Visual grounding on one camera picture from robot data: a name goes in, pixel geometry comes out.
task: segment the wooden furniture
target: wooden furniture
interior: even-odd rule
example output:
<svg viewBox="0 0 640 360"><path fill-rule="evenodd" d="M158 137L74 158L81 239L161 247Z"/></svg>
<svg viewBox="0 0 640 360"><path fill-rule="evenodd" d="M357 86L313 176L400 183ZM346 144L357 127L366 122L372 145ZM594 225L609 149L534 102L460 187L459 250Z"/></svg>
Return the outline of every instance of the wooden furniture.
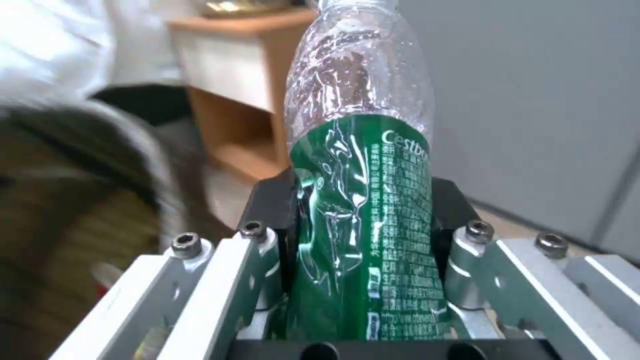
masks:
<svg viewBox="0 0 640 360"><path fill-rule="evenodd" d="M202 139L212 160L250 183L289 165L286 77L315 13L169 22Z"/></svg>

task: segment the screw head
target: screw head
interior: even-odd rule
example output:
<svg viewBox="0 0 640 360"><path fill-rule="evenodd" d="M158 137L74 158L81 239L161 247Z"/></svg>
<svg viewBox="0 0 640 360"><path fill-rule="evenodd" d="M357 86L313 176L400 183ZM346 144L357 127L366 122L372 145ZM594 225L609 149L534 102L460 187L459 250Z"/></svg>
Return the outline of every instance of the screw head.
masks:
<svg viewBox="0 0 640 360"><path fill-rule="evenodd" d="M569 243L560 235L540 233L536 236L536 248L550 259L562 259L569 250Z"/></svg>
<svg viewBox="0 0 640 360"><path fill-rule="evenodd" d="M180 234L171 242L173 253L181 259L193 259L202 251L202 242L196 233Z"/></svg>
<svg viewBox="0 0 640 360"><path fill-rule="evenodd" d="M267 239L267 228L261 221L247 221L240 228L240 234L245 238L263 242Z"/></svg>
<svg viewBox="0 0 640 360"><path fill-rule="evenodd" d="M465 228L467 238L474 243L487 244L493 239L493 226L486 221L471 220Z"/></svg>

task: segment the water bottle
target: water bottle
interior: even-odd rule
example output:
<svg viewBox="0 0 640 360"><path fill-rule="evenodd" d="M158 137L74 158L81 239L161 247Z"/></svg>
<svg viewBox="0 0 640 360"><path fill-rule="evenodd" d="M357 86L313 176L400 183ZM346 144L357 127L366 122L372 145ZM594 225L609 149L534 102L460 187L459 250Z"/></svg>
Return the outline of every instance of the water bottle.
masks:
<svg viewBox="0 0 640 360"><path fill-rule="evenodd" d="M397 0L320 0L316 9L285 98L301 213L286 336L442 338L425 59Z"/></svg>

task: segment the brown fabric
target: brown fabric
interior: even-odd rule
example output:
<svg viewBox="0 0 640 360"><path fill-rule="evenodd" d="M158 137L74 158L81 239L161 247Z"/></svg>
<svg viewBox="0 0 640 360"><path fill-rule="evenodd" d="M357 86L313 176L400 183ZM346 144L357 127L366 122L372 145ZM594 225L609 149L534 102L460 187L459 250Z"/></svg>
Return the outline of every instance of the brown fabric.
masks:
<svg viewBox="0 0 640 360"><path fill-rule="evenodd" d="M56 349L96 303L92 265L124 270L183 231L231 233L187 161L101 104L0 106L3 359Z"/></svg>

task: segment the white wall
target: white wall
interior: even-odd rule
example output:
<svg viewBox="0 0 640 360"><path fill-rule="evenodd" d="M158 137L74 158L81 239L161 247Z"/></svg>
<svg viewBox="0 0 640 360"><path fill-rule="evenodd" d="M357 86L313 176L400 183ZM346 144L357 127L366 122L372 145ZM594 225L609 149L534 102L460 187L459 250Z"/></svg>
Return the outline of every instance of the white wall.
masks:
<svg viewBox="0 0 640 360"><path fill-rule="evenodd" d="M435 88L435 175L594 241L615 221L605 212L619 206L640 147L640 2L403 0L400 9Z"/></svg>

